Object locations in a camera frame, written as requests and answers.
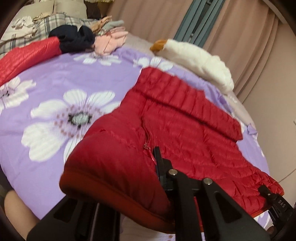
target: beige curtain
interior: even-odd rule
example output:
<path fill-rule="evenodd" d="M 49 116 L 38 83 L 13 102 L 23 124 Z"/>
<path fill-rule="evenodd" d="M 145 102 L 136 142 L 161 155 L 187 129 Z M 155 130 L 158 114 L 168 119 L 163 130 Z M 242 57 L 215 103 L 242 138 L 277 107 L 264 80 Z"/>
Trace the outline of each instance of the beige curtain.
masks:
<path fill-rule="evenodd" d="M 155 42 L 173 39 L 193 0 L 115 0 L 108 14 L 130 33 Z"/>
<path fill-rule="evenodd" d="M 234 93 L 243 102 L 270 54 L 278 18 L 262 0 L 225 0 L 204 45 L 230 69 Z"/>

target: quilted fabric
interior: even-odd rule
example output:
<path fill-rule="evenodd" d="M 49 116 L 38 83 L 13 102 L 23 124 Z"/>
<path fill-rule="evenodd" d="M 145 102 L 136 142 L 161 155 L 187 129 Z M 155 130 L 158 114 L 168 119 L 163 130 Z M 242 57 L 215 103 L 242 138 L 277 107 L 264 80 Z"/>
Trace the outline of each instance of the quilted fabric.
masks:
<path fill-rule="evenodd" d="M 0 60 L 0 86 L 22 71 L 60 54 L 57 37 L 37 41 L 22 48 L 14 48 Z"/>
<path fill-rule="evenodd" d="M 155 172 L 159 146 L 175 169 L 210 177 L 250 215 L 266 208 L 257 188 L 280 185 L 242 156 L 240 124 L 177 77 L 142 70 L 119 108 L 98 119 L 69 156 L 63 192 L 107 203 L 140 225 L 173 231 L 172 207 Z"/>

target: plaid blanket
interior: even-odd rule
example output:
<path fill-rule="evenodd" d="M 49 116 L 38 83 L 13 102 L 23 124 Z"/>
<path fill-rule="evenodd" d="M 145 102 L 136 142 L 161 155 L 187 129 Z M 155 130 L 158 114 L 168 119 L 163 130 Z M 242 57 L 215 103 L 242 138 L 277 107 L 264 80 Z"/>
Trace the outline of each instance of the plaid blanket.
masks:
<path fill-rule="evenodd" d="M 66 16 L 64 13 L 57 13 L 52 16 L 49 16 L 40 23 L 36 25 L 37 32 L 34 36 L 29 39 L 25 38 L 17 38 L 11 39 L 10 41 L 6 41 L 0 44 L 0 59 L 4 57 L 10 50 L 16 47 L 24 47 L 32 42 L 43 40 L 48 38 L 48 35 L 51 30 L 55 29 L 58 26 L 67 24 L 67 25 L 75 25 L 78 29 L 84 26 L 90 26 L 91 23 L 95 22 L 93 19 L 79 19 L 74 17 Z"/>

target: beige wall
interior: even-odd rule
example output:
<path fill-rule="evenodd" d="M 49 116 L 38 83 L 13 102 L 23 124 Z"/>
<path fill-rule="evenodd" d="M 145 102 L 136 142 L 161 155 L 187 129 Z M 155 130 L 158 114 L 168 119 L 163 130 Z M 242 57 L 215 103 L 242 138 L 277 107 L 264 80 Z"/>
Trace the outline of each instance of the beige wall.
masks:
<path fill-rule="evenodd" d="M 274 46 L 258 81 L 244 101 L 259 132 L 258 141 L 271 176 L 296 202 L 296 36 L 280 24 Z"/>

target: silver bolt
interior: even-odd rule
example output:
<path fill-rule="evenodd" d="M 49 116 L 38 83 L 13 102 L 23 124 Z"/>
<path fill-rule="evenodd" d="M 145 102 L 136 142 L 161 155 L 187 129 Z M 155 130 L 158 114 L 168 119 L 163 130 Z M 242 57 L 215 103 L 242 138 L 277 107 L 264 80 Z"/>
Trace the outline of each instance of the silver bolt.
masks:
<path fill-rule="evenodd" d="M 176 176 L 178 171 L 176 169 L 171 169 L 168 171 L 170 175 Z"/>
<path fill-rule="evenodd" d="M 204 183 L 207 185 L 211 185 L 213 183 L 213 180 L 207 177 L 204 179 Z"/>

